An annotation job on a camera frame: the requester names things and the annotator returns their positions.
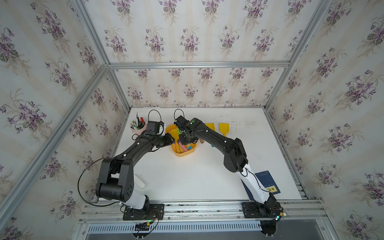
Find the purple shovel pink handle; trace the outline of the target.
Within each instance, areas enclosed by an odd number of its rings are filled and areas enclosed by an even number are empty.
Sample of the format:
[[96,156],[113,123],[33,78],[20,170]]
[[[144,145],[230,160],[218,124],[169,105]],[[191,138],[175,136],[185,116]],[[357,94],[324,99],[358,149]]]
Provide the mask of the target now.
[[187,151],[189,151],[189,149],[188,149],[186,146],[182,145],[181,143],[179,143],[179,146],[180,146],[182,152],[187,152]]

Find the yellow plastic storage box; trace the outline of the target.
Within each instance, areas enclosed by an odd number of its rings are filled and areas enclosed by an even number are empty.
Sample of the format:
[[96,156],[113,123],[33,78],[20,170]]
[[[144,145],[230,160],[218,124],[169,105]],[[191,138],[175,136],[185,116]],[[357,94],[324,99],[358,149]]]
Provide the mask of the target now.
[[166,133],[169,133],[175,140],[173,144],[171,144],[172,151],[177,157],[184,157],[188,154],[193,153],[196,150],[197,144],[187,144],[183,145],[179,138],[180,131],[176,125],[170,125],[166,128]]

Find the yellow shovel yellow handle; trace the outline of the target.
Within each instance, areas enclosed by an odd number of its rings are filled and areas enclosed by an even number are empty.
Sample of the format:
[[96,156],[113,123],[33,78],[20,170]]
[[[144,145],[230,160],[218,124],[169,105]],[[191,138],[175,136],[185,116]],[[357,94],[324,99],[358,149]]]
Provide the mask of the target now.
[[216,131],[215,130],[215,124],[214,123],[206,123],[206,126],[208,127],[208,128],[210,128],[212,131]]

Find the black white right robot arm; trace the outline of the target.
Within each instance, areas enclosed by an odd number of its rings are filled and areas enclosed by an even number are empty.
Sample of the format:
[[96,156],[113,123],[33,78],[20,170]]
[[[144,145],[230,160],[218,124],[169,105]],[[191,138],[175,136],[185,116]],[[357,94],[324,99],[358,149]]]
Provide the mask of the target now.
[[283,208],[275,196],[262,185],[256,174],[253,173],[243,143],[240,139],[227,138],[209,128],[197,118],[186,120],[179,116],[174,124],[179,131],[182,144],[191,144],[199,139],[208,142],[224,155],[225,168],[236,173],[251,201],[254,201],[262,216],[281,216]]

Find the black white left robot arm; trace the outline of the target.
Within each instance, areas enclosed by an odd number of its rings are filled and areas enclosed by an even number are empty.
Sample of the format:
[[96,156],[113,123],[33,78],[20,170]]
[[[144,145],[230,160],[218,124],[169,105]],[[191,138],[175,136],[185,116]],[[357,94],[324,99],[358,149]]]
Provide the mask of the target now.
[[146,211],[149,200],[146,195],[135,190],[134,166],[153,148],[167,147],[174,142],[170,134],[141,134],[123,153],[113,158],[104,158],[96,186],[97,197],[116,200],[131,209]]

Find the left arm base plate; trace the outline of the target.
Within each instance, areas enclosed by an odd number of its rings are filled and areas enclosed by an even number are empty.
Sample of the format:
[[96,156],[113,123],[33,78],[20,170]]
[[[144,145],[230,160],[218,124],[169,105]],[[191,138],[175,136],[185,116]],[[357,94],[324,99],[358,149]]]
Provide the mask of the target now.
[[155,221],[164,218],[165,205],[164,204],[150,204],[145,206],[143,210],[136,210],[126,207],[123,214],[124,221],[146,220]]

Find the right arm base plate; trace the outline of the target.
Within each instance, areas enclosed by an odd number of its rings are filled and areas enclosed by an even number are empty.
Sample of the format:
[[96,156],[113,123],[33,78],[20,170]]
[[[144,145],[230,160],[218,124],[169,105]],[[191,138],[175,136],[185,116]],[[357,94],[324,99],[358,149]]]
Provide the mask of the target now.
[[277,221],[284,215],[284,209],[279,202],[265,205],[255,201],[242,202],[241,207],[246,219],[274,219]]

